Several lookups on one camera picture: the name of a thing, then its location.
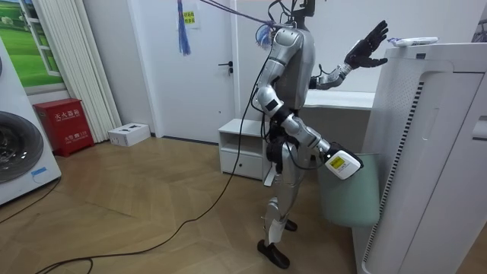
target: cabinet drawer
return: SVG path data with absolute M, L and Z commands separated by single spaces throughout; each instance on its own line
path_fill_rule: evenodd
M 234 169 L 235 160 L 237 160 L 236 153 L 220 151 L 221 171 L 231 173 Z M 262 179 L 262 158 L 240 154 L 235 174 Z

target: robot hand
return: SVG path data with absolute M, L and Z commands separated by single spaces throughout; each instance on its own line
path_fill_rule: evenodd
M 384 41 L 389 31 L 386 21 L 380 22 L 365 39 L 358 41 L 353 49 L 345 57 L 345 64 L 348 64 L 352 69 L 374 68 L 383 65 L 387 62 L 387 58 L 372 59 L 372 53 L 379 47 L 380 43 Z

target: red fire extinguisher box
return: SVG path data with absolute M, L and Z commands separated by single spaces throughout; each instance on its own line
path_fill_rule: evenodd
M 55 155 L 68 157 L 74 151 L 94 145 L 81 100 L 64 99 L 33 106 Z

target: yellow label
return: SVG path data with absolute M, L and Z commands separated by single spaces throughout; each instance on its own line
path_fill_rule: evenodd
M 345 163 L 345 161 L 343 159 L 341 159 L 340 157 L 336 157 L 335 159 L 333 159 L 333 161 L 331 161 L 331 163 L 329 163 L 333 168 L 335 169 L 339 169 L 343 164 Z
M 183 12 L 184 24 L 194 24 L 195 23 L 195 13 L 194 11 Z

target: washing machine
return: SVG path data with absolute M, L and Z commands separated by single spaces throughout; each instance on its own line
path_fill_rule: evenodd
M 61 177 L 0 38 L 0 205 Z

